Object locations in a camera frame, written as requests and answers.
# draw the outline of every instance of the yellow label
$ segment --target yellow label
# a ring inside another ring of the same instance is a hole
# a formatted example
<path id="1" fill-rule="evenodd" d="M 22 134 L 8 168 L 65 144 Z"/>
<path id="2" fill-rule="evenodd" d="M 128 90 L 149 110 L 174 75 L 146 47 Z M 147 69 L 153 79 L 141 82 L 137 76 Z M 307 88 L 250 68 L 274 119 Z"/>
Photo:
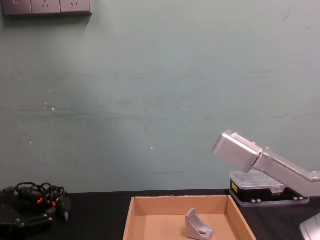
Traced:
<path id="1" fill-rule="evenodd" d="M 238 187 L 234 183 L 231 184 L 231 187 L 236 193 L 238 193 Z"/>

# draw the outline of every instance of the metal bracket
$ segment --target metal bracket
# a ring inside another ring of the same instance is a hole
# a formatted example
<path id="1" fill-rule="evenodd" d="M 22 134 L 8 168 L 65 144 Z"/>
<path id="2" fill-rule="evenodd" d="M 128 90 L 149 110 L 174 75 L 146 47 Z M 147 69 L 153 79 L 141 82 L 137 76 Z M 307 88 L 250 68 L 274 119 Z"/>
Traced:
<path id="1" fill-rule="evenodd" d="M 196 240 L 209 240 L 214 233 L 214 231 L 199 218 L 195 208 L 192 208 L 185 215 L 185 232 L 188 238 Z"/>

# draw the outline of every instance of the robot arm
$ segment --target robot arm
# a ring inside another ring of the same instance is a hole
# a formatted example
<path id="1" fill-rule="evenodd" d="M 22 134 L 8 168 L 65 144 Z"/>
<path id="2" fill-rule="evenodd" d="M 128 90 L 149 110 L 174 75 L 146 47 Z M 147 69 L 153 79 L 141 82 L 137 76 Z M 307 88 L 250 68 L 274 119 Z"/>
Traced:
<path id="1" fill-rule="evenodd" d="M 320 172 L 308 172 L 286 158 L 260 147 L 237 132 L 222 133 L 212 149 L 221 159 L 231 162 L 243 172 L 255 168 L 305 197 L 320 196 Z"/>

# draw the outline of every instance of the transparent lid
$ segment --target transparent lid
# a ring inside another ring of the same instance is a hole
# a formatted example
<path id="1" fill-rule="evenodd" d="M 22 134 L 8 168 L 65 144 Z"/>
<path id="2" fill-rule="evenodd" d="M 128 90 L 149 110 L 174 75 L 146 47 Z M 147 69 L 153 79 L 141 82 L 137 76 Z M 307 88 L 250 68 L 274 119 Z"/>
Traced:
<path id="1" fill-rule="evenodd" d="M 244 190 L 270 189 L 272 193 L 282 193 L 286 188 L 274 178 L 257 170 L 251 170 L 248 173 L 232 171 L 230 178 L 240 189 Z"/>

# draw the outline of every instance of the plastic storage box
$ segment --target plastic storage box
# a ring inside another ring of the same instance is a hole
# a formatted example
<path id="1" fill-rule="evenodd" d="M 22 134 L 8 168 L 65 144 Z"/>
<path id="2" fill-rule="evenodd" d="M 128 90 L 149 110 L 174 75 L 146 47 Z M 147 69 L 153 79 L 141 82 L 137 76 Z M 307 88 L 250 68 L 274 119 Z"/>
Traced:
<path id="1" fill-rule="evenodd" d="M 231 172 L 230 194 L 242 207 L 299 205 L 310 200 L 257 170 Z"/>

